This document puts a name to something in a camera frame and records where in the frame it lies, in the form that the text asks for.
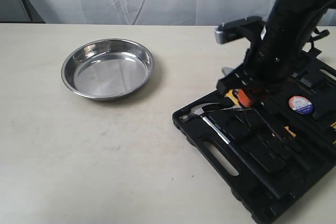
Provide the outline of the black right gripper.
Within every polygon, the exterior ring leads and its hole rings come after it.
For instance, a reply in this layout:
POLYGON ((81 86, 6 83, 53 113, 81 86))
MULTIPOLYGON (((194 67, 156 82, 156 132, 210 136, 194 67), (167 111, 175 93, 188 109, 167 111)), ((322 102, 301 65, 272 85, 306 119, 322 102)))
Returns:
POLYGON ((265 22, 260 39, 250 42, 243 62, 216 88, 220 93, 238 90, 241 105, 255 105, 273 92, 291 73, 291 25, 284 22, 265 22))

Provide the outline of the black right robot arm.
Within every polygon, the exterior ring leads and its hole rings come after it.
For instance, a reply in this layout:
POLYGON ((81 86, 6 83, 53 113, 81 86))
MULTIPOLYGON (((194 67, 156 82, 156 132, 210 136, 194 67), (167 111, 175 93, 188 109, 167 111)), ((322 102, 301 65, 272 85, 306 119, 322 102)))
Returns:
POLYGON ((241 38, 250 42, 243 63, 218 80, 221 95, 238 90, 244 106, 252 106, 277 93, 302 60, 302 49, 327 35, 312 37, 322 16, 335 8, 335 0, 275 0, 267 21, 250 16, 215 28, 218 44, 241 38))

